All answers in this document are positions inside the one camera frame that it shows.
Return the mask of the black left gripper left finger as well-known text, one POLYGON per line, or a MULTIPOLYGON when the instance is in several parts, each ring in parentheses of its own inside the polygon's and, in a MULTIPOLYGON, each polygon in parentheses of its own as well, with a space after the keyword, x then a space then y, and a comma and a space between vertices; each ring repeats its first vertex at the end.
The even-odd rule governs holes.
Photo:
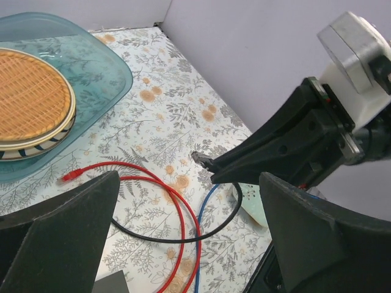
POLYGON ((1 292, 91 292, 119 187, 106 172, 1 216, 1 292))

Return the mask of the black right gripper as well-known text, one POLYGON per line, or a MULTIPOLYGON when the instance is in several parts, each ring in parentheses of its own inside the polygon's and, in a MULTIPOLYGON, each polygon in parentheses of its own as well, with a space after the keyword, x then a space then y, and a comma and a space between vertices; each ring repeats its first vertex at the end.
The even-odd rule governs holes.
POLYGON ((294 186, 316 186, 364 156, 354 127, 331 87, 305 78, 260 129, 214 159, 211 180, 258 183, 268 172, 294 186))

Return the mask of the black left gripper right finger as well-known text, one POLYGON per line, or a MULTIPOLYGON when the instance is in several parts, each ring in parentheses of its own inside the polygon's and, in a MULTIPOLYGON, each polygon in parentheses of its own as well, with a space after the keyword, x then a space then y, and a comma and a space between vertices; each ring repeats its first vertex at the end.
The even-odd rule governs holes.
POLYGON ((287 292, 390 292, 390 222, 270 173, 260 195, 287 292))

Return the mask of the black network switch box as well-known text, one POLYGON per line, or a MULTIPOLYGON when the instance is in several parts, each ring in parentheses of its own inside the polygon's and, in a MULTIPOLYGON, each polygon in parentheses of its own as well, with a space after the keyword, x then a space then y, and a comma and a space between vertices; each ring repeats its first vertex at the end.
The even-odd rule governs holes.
POLYGON ((108 275, 94 283, 92 293, 129 293, 122 270, 108 275))

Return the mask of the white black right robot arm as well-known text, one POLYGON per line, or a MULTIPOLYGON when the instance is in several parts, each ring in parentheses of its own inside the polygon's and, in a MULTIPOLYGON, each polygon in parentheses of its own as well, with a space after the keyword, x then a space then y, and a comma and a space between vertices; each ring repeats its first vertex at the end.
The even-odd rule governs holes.
POLYGON ((301 189, 341 165, 390 158, 390 107, 360 128, 328 82, 305 78, 243 143, 216 159, 193 154, 213 183, 258 184, 268 172, 301 189))

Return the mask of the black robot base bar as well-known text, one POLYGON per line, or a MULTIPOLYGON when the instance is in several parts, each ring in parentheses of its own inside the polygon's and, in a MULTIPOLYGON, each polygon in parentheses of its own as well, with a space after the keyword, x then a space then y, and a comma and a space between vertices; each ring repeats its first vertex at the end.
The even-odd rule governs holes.
POLYGON ((286 293, 274 245, 271 242, 243 293, 286 293))

